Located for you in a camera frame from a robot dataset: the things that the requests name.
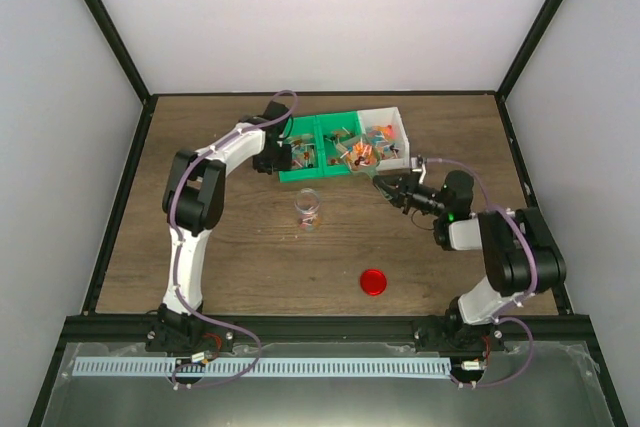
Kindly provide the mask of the green double candy bin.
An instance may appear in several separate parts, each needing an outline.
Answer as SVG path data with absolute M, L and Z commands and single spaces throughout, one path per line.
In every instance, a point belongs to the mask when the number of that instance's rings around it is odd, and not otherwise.
M 338 141 L 362 133 L 355 111 L 294 118 L 285 133 L 292 147 L 289 171 L 279 173 L 282 183 L 346 176 L 349 169 L 336 148 Z

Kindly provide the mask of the green plastic scoop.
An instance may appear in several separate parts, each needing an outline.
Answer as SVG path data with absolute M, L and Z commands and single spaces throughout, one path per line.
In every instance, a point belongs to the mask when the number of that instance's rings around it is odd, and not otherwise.
M 358 135 L 337 146 L 340 160 L 351 174 L 367 176 L 373 180 L 378 175 L 381 156 L 366 135 Z

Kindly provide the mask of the clear plastic jar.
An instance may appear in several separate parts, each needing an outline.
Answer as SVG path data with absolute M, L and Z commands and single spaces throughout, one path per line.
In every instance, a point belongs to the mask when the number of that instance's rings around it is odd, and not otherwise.
M 298 213 L 298 226 L 307 232 L 313 231 L 320 216 L 321 200 L 311 188 L 301 189 L 295 196 L 294 207 Z

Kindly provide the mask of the red jar lid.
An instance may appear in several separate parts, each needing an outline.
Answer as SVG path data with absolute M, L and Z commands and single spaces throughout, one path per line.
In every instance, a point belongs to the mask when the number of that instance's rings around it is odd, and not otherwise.
M 366 269 L 359 278 L 362 291 L 369 296 L 381 295 L 387 288 L 386 275 L 379 269 Z

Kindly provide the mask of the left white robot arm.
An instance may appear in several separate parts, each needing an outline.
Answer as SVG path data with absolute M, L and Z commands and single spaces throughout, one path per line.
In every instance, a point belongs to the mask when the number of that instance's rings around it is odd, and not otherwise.
M 227 177 L 247 160 L 258 173 L 288 171 L 292 147 L 285 142 L 285 133 L 293 111 L 272 99 L 262 114 L 241 118 L 212 144 L 194 151 L 182 149 L 174 156 L 162 201 L 171 237 L 171 266 L 161 310 L 178 317 L 168 335 L 181 350 L 194 350 L 204 339 L 203 324 L 190 316 L 203 304 L 205 252 L 223 214 Z

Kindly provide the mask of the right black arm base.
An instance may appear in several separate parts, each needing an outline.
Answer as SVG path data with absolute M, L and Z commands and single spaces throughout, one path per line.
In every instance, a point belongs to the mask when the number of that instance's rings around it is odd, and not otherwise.
M 457 310 L 419 317 L 412 322 L 412 331 L 416 343 L 428 351 L 480 352 L 496 346 L 490 325 L 466 324 Z

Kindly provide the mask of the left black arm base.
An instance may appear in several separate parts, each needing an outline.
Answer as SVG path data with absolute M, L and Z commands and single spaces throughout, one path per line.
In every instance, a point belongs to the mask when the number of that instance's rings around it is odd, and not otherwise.
M 233 340 L 231 331 L 190 313 L 176 313 L 161 304 L 149 327 L 146 350 L 167 354 L 192 354 L 205 350 L 229 352 Z

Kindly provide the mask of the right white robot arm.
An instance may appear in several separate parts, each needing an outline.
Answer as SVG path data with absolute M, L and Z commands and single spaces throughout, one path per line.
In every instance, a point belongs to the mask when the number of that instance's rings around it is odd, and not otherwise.
M 482 253 L 485 275 L 470 291 L 452 301 L 444 325 L 447 343 L 458 350 L 480 337 L 479 325 L 564 283 L 566 264 L 536 207 L 505 210 L 491 205 L 472 211 L 474 177 L 463 170 L 447 174 L 441 188 L 424 184 L 416 169 L 401 175 L 376 175 L 373 185 L 407 215 L 432 215 L 435 243 L 445 251 Z

